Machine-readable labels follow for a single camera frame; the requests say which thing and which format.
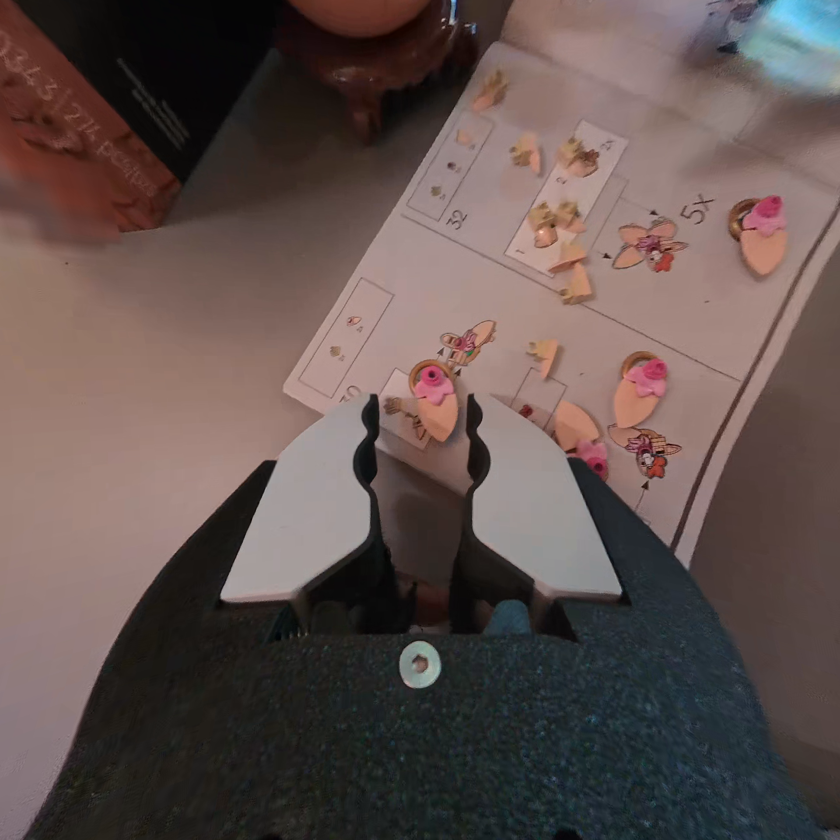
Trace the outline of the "brown vase stand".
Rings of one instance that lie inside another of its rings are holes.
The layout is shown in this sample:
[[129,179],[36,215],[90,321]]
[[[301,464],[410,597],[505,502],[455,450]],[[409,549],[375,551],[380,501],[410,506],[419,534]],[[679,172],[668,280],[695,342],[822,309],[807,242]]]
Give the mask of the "brown vase stand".
[[459,18],[458,3],[429,2],[411,23],[374,38],[332,35],[280,2],[276,48],[343,98],[354,133],[371,144],[382,129],[386,93],[413,88],[441,70],[467,72],[478,60],[477,26]]

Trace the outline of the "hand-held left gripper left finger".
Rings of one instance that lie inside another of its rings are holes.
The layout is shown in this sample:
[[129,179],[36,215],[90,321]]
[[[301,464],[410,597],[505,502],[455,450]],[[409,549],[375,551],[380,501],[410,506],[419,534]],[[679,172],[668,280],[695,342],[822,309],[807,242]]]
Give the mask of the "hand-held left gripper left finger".
[[380,406],[359,394],[279,454],[220,592],[225,603],[292,601],[384,549],[372,481]]

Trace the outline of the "tan petal with pink flower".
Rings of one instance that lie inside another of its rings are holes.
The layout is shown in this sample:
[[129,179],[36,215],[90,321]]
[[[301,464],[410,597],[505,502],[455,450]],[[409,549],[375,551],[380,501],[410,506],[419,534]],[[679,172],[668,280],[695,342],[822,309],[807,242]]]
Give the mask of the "tan petal with pink flower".
[[567,456],[579,459],[602,481],[608,481],[606,442],[594,418],[583,408],[561,400],[553,415],[553,438]]
[[412,368],[408,384],[420,424],[432,439],[445,443],[459,416],[455,374],[446,364],[422,360]]
[[618,427],[635,427],[648,419],[668,390],[669,367],[656,353],[628,355],[620,369],[613,398]]

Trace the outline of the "brown and black cardboard box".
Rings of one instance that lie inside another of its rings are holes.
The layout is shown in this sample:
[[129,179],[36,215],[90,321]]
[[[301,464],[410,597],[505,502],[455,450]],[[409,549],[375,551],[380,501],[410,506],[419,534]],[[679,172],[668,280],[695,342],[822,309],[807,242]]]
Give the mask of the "brown and black cardboard box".
[[264,1],[2,1],[2,225],[161,227],[263,60]]

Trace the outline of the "grey desk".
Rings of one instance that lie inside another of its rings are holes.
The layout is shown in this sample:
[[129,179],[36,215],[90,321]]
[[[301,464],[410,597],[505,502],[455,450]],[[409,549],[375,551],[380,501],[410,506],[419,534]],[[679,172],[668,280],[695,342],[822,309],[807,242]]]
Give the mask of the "grey desk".
[[[620,71],[572,74],[579,117],[629,130],[606,209],[677,214],[701,184],[783,175],[838,201],[838,103],[732,88],[700,115],[665,78],[662,107]],[[270,56],[163,228],[106,248],[2,241],[2,838],[22,838],[56,781],[93,683],[166,561],[318,413],[282,386],[421,167],[460,86],[406,94],[384,139],[363,147],[337,96]],[[735,396],[787,291],[784,279],[655,279],[597,270],[603,301],[564,307],[501,272],[499,365],[514,303],[560,341],[595,328],[612,368],[631,326],[708,364]]]

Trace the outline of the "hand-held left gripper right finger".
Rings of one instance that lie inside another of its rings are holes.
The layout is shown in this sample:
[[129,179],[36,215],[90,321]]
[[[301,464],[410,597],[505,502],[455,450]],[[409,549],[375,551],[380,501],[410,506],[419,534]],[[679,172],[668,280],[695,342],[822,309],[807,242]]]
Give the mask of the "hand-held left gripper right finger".
[[478,600],[617,602],[622,587],[564,451],[496,397],[468,396],[471,484],[456,574]]

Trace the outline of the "white instruction booklet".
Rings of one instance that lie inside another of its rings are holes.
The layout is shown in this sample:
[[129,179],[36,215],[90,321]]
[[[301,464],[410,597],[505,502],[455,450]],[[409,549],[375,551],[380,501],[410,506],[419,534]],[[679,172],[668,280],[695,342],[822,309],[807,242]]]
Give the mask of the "white instruction booklet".
[[[503,101],[471,104],[496,69]],[[511,166],[525,132],[542,173]],[[560,183],[572,135],[598,169]],[[728,214],[784,200],[787,249],[744,264]],[[546,270],[529,209],[580,205],[577,270]],[[514,2],[284,390],[320,412],[396,396],[426,355],[549,432],[600,425],[625,358],[668,390],[609,444],[610,484],[687,564],[753,405],[838,246],[838,2]]]

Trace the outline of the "group of tan clip petals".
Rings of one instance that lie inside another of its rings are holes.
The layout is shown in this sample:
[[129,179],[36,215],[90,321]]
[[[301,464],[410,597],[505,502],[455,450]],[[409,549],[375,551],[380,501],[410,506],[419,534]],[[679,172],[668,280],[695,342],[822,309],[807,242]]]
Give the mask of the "group of tan clip petals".
[[[507,90],[506,74],[501,69],[494,70],[474,97],[472,110],[483,112],[495,107],[503,101]],[[541,175],[542,146],[536,134],[523,133],[509,148],[508,157],[511,166]],[[570,179],[592,175],[598,169],[599,158],[598,150],[587,148],[578,136],[570,136],[555,153],[555,162],[561,169],[560,183],[564,185]],[[549,274],[579,268],[585,251],[576,237],[585,231],[585,225],[578,201],[564,199],[554,204],[541,201],[528,210],[526,225],[532,234],[532,249],[543,252],[555,245],[560,247],[553,263],[546,266]]]

